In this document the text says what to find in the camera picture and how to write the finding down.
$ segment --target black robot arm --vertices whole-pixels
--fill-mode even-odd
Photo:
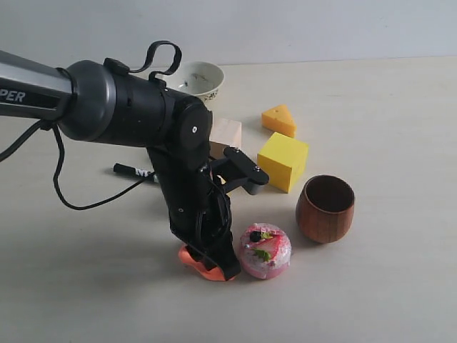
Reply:
[[[170,68],[151,72],[149,79],[134,76],[151,65],[163,44],[175,48]],[[220,267],[228,280],[241,268],[227,193],[244,187],[255,194],[268,175],[238,149],[226,149],[225,159],[209,159],[212,113],[200,99],[156,78],[174,73],[180,61],[181,50],[169,41],[153,43],[135,71],[114,59],[54,69],[0,51],[0,116],[41,119],[77,141],[146,148],[171,231],[195,261],[207,270]]]

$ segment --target yellow cheese wedge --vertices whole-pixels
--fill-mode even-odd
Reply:
[[[262,126],[294,138],[297,126],[286,105],[279,105],[262,113]]]

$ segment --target yellow foam cube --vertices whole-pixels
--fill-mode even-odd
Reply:
[[[306,168],[309,145],[274,132],[257,154],[257,164],[269,176],[269,184],[289,193]]]
[[[262,113],[262,126],[291,138],[295,137],[297,126],[286,105],[279,105]]]

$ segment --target pink dessert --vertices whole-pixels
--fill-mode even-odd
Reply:
[[[241,236],[239,260],[250,275],[259,279],[277,277],[291,261],[291,242],[272,224],[252,224]]]

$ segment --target brown wooden cup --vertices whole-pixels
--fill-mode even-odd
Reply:
[[[354,192],[345,181],[331,175],[312,177],[297,201],[298,227],[315,242],[338,241],[351,227],[354,203]]]

